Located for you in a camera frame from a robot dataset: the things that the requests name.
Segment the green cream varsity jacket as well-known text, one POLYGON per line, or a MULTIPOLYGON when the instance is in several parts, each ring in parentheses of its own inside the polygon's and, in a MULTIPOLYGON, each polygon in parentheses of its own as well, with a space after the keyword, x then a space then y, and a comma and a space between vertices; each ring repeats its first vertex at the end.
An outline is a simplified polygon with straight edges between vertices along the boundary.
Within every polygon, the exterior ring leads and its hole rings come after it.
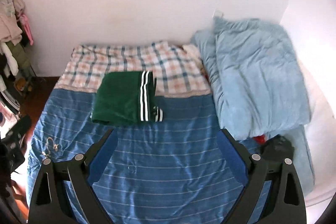
POLYGON ((155 99, 157 80, 152 71, 111 72, 96 93, 91 120, 112 126, 163 121, 155 99))

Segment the cluttered clothes rack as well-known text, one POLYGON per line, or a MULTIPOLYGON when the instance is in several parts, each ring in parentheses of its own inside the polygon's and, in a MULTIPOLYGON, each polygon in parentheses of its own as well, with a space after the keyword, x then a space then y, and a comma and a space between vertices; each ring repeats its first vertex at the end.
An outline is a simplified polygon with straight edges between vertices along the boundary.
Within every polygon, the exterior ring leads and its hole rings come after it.
POLYGON ((34 43, 23 0, 1 0, 1 136, 21 115, 32 89, 33 70, 26 47, 34 43))

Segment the black item on bed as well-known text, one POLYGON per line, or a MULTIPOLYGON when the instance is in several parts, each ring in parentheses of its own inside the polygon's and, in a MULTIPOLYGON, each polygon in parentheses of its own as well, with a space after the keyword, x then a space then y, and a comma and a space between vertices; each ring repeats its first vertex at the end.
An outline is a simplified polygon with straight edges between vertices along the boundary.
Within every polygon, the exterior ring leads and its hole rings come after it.
POLYGON ((295 148, 291 142, 282 135, 276 135, 267 140, 260 148, 263 159, 283 162, 285 159, 292 160, 295 148))

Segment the red item under quilt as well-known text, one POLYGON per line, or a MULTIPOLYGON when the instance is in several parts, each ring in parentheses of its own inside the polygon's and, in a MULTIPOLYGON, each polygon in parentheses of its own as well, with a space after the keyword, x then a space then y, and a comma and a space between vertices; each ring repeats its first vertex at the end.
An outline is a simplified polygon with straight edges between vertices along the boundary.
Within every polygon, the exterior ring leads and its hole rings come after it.
POLYGON ((265 135, 256 136, 253 139, 259 145, 264 145, 266 143, 266 137, 265 137, 265 135))

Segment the blue striped bed cover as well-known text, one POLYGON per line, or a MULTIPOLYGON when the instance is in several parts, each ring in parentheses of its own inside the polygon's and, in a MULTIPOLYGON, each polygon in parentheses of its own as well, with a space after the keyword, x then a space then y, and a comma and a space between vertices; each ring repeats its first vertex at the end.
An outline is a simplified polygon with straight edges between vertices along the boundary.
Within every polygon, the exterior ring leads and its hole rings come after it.
MULTIPOLYGON (((31 196, 44 153, 66 161, 107 131, 92 122, 93 93, 54 89, 35 126, 27 158, 31 196)), ((217 145, 219 125, 211 95, 157 99, 163 121, 116 127, 118 145, 96 196, 115 223, 220 223, 242 184, 217 145)))

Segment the light blue quilt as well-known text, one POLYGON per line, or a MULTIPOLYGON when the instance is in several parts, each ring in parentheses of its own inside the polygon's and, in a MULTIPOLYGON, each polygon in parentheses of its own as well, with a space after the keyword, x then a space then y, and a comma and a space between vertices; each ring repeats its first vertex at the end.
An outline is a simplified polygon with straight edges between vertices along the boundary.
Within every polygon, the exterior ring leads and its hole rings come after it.
POLYGON ((294 166, 305 194, 315 175, 305 134, 309 97, 293 44, 278 24, 215 18, 194 33, 209 76, 219 125, 236 140, 282 135, 294 147, 294 166))

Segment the plaid checkered bed sheet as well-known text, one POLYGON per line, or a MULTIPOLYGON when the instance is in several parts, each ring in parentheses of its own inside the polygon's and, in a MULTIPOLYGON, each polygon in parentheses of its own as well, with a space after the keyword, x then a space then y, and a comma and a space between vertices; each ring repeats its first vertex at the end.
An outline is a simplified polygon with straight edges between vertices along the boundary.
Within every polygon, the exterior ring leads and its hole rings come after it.
POLYGON ((158 96, 186 98, 211 93, 193 58, 165 41, 147 46, 79 45, 55 87, 95 93, 107 73, 123 71, 153 72, 158 96))

